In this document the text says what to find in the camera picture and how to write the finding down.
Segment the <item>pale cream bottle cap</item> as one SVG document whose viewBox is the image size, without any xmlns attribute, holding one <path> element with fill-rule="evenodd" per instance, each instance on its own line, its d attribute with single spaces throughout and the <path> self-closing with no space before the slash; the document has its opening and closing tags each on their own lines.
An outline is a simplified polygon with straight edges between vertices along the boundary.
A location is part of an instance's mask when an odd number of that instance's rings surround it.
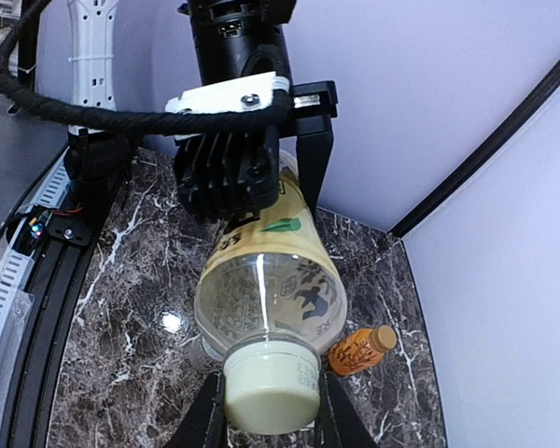
<svg viewBox="0 0 560 448">
<path fill-rule="evenodd" d="M 320 407 L 317 352 L 300 343 L 249 343 L 223 363 L 224 408 L 237 428 L 281 435 L 313 422 Z"/>
</svg>

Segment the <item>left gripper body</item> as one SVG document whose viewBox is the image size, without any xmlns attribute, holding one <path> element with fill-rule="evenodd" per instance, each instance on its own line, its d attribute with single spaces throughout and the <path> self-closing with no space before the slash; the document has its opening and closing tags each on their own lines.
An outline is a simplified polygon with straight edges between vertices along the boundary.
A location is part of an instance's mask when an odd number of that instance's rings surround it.
<svg viewBox="0 0 560 448">
<path fill-rule="evenodd" d="M 338 96 L 333 81 L 292 85 L 288 79 L 247 79 L 242 94 L 242 111 L 263 111 L 273 104 L 274 95 L 284 93 L 292 106 L 283 121 L 243 133 L 248 140 L 281 140 L 310 134 L 332 133 L 331 121 L 338 115 Z"/>
</svg>

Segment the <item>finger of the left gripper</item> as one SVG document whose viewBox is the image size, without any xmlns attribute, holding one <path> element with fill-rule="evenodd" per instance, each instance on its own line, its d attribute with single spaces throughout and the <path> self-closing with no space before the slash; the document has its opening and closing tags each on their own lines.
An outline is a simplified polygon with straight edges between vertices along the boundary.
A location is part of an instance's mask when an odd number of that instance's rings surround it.
<svg viewBox="0 0 560 448">
<path fill-rule="evenodd" d="M 300 188 L 310 210 L 317 208 L 333 143 L 333 131 L 310 133 L 297 137 L 296 154 Z"/>
</svg>

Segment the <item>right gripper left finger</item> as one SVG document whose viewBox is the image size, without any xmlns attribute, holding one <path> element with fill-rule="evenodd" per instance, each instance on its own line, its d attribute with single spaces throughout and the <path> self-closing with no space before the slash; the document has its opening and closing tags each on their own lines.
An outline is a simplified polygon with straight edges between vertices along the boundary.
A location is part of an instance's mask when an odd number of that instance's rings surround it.
<svg viewBox="0 0 560 448">
<path fill-rule="evenodd" d="M 220 371 L 205 379 L 186 415 L 165 448 L 219 448 L 227 446 L 224 411 L 225 377 Z"/>
</svg>

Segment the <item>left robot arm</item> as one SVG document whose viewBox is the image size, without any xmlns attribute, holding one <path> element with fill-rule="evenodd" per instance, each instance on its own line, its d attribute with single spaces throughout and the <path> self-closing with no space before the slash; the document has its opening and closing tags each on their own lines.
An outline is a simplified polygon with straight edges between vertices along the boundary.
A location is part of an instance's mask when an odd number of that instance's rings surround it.
<svg viewBox="0 0 560 448">
<path fill-rule="evenodd" d="M 43 88 L 105 111 L 176 114 L 261 109 L 274 90 L 293 101 L 281 123 L 253 132 L 147 133 L 173 156 L 180 202 L 198 220 L 258 216 L 280 197 L 279 143 L 296 141 L 296 176 L 315 209 L 333 146 L 331 81 L 292 80 L 282 25 L 289 1 L 68 1 L 71 48 Z"/>
</svg>

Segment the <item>yellow tea bottle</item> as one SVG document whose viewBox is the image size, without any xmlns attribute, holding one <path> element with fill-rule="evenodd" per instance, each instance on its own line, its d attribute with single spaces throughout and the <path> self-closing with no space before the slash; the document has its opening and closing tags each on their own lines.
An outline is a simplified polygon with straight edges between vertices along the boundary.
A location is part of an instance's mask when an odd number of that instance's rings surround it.
<svg viewBox="0 0 560 448">
<path fill-rule="evenodd" d="M 345 323 L 345 289 L 303 198 L 297 161 L 283 151 L 279 167 L 277 201 L 223 228 L 196 289 L 203 349 L 222 373 L 230 353 L 264 341 L 307 346 L 322 369 Z"/>
</svg>

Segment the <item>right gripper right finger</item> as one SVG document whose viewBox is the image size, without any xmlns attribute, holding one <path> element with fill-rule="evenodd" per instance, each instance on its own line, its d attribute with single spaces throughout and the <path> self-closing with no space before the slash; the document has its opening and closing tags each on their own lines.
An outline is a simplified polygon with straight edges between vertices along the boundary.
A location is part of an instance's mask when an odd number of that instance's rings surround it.
<svg viewBox="0 0 560 448">
<path fill-rule="evenodd" d="M 315 447 L 376 448 L 338 377 L 328 371 L 319 376 L 320 406 L 315 419 Z"/>
</svg>

